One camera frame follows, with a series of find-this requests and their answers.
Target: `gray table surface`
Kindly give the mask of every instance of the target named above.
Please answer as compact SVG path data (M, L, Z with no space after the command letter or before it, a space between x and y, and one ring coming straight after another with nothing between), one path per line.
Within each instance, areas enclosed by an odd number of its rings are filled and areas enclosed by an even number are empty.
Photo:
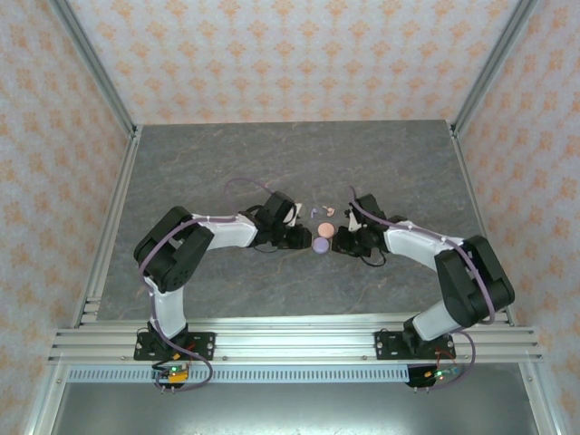
M161 395L152 385L66 386L54 435L532 435L516 364L476 364L429 394L402 383L210 384Z
M121 215L99 320L149 317L132 252L172 207L226 215L223 187L233 177L264 181L304 203L301 222L347 225L349 185L398 214L443 234L479 232L445 121L345 121L146 126ZM251 184L231 189L239 209L263 204ZM313 207L335 208L334 216ZM388 256L384 267L310 249L262 254L208 252L186 287L188 317L420 311L440 300L436 274Z

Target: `enclosure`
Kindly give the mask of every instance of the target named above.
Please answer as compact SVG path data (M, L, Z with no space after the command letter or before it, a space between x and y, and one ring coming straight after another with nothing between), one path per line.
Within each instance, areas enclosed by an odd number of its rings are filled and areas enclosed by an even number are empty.
M3 433L575 433L576 2L8 0L0 20ZM354 186L486 237L516 302L469 329L477 359L454 335L467 380L414 395L410 361L375 358L373 333L441 299L427 267L227 248L184 291L215 385L161 396L133 360L133 250L174 206L231 213L236 177L313 233L349 224Z

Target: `wallpaper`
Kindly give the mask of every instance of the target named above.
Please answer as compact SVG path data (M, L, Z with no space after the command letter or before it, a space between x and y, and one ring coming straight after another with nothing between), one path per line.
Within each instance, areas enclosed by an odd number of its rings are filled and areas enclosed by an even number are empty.
M137 123L453 120L517 0L72 0Z
M70 325L127 136L44 0L0 8L0 433Z
M580 427L580 4L540 1L461 140L494 247Z

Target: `pink object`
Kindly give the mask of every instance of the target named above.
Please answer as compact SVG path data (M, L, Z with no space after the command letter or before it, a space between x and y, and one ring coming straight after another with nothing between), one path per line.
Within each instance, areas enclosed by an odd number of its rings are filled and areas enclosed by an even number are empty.
M334 236L334 226L328 222L324 222L318 226L318 235L324 238L331 238Z
M316 254L324 254L328 251L329 247L330 242L323 237L317 237L314 239L314 242L312 242L312 249Z

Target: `orange floral pattern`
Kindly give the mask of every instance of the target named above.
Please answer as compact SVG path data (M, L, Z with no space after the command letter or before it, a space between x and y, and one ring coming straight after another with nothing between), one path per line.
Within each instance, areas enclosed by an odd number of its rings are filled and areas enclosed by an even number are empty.
M516 3L72 0L137 123L453 120Z
M580 427L578 23L575 0L540 2L461 138L517 318L539 327L570 428Z
M72 319L127 137L49 2L3 2L0 26L0 427L16 434Z

